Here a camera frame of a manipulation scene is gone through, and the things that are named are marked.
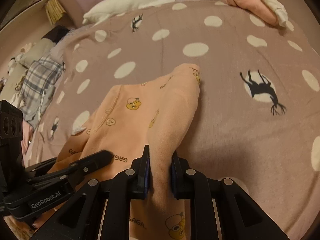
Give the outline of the small pink cloth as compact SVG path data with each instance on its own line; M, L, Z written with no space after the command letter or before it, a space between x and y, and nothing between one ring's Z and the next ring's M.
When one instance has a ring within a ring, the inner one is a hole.
M30 144L32 137L33 137L34 129L28 122L23 120L22 132L23 132L23 140L21 142L22 153L23 153L23 155L26 155L29 144Z

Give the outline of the white patterned small clothes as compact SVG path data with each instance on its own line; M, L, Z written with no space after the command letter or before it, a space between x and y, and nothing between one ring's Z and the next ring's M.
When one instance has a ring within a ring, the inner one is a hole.
M20 62L20 59L22 58L22 56L27 53L33 46L35 45L35 43L28 43L26 45L24 45L21 49L20 52L15 56L12 57L9 61L8 64L8 76L10 76L14 70L14 68L16 67L16 65Z

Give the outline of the peach printed baby garment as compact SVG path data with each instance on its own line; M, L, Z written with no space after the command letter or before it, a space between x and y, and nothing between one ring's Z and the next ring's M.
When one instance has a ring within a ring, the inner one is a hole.
M151 179L145 200L131 204L130 234L135 239L185 239L184 202L170 190L169 167L197 109L200 68L181 64L170 74L137 85L110 89L92 116L69 137L52 172L101 150L112 162L91 174L103 181L130 167L150 150Z

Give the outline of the grey plaid garment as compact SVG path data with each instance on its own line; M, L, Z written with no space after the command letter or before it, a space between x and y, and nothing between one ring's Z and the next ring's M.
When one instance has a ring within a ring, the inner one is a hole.
M48 54L31 64L21 89L25 102L21 111L24 120L34 128L38 126L51 103L55 84L64 70L64 66L55 62Z

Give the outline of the folded pink garment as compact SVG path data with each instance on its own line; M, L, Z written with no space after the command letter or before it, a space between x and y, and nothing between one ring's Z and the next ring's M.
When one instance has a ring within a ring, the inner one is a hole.
M228 5L249 10L270 25L278 24L276 14L261 0L225 0L225 2Z

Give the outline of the beige pillow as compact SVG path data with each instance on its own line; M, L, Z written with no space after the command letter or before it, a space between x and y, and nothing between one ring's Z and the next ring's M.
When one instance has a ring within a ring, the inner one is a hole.
M18 92L18 88L22 86L23 79L34 61L39 60L43 55L48 53L56 45L55 42L48 38L42 38L39 42L25 53L20 62L14 68L10 76L4 76L5 83L1 85L1 100L9 101L14 94Z

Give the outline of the straw tassel hanging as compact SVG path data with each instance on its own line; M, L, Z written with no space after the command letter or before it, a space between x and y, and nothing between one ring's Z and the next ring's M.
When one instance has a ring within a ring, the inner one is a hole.
M44 8L51 25L55 25L66 14L58 0L48 0Z

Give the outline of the white goose plush toy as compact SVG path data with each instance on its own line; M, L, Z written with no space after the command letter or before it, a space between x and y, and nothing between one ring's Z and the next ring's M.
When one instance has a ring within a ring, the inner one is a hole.
M98 24L114 15L175 0L103 0L83 15L83 25Z

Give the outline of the mauve polka dot bedspread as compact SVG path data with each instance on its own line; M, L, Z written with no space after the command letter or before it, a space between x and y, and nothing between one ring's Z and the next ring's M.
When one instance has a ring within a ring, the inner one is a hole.
M305 236L319 213L319 55L298 25L216 1L169 3L76 32L64 62L29 164L57 159L112 87L195 64L197 109L175 151L209 178L234 179L290 239Z

